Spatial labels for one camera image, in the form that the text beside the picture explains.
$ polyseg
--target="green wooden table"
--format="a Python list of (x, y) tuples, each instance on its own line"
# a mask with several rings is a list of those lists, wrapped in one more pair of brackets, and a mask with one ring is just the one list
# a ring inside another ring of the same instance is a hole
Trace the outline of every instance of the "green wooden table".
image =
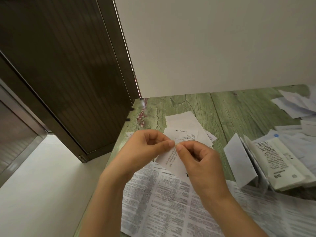
[[(239, 136), (247, 135), (254, 140), (266, 135), (274, 126), (300, 124), (300, 119), (292, 119), (271, 102), (271, 99), (282, 96), (278, 89), (309, 95), (306, 85), (295, 85), (137, 99), (133, 104), (134, 110), (128, 115), (130, 121), (124, 124), (108, 164), (126, 143), (125, 132), (143, 129), (163, 132), (167, 127), (165, 116), (192, 111), (203, 128), (218, 138), (213, 147), (221, 155), (226, 179), (234, 181), (223, 148), (235, 133)], [(313, 199), (316, 197), (313, 192), (314, 189), (294, 189), (287, 194)], [(80, 227), (81, 224), (74, 236), (78, 236)]]

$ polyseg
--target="white wall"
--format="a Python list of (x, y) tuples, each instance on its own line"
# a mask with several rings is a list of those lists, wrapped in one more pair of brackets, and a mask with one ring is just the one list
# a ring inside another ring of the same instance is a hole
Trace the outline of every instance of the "white wall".
[(115, 0), (143, 97), (315, 83), (316, 0)]
[(0, 188), (1, 237), (71, 237), (109, 154), (82, 164), (55, 136)]

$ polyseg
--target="finger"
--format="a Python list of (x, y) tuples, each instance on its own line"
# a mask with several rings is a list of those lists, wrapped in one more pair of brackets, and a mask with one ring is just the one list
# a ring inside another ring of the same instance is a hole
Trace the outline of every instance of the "finger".
[(180, 144), (187, 148), (190, 152), (194, 153), (199, 160), (202, 160), (205, 156), (215, 151), (198, 141), (183, 141), (180, 142)]
[(158, 144), (152, 145), (150, 147), (153, 149), (154, 155), (157, 156), (157, 155), (160, 155), (160, 154), (163, 154), (163, 153), (170, 151), (172, 149), (172, 147), (174, 147), (174, 145), (175, 145), (174, 141), (166, 140), (166, 141), (160, 142)]
[(193, 158), (190, 152), (182, 144), (177, 144), (176, 146), (177, 153), (184, 163), (186, 170), (188, 170), (192, 165), (195, 165), (197, 161)]
[(163, 133), (157, 130), (144, 130), (139, 132), (141, 132), (141, 134), (145, 136), (147, 143), (150, 140), (154, 140), (156, 143), (159, 143), (170, 139), (168, 136), (164, 135)]

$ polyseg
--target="instruction sheet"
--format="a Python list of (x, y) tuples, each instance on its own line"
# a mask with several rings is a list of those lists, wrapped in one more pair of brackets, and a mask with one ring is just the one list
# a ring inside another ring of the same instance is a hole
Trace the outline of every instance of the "instruction sheet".
[[(224, 236), (193, 187), (151, 162), (127, 183), (121, 231), (132, 237)], [(315, 236), (316, 202), (227, 181), (237, 202), (269, 236)]]

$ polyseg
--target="floor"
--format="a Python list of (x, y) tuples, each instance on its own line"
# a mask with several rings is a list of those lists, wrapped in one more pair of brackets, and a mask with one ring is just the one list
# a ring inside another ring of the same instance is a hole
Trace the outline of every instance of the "floor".
[(110, 154), (82, 164), (47, 136), (0, 188), (1, 236), (73, 236)]

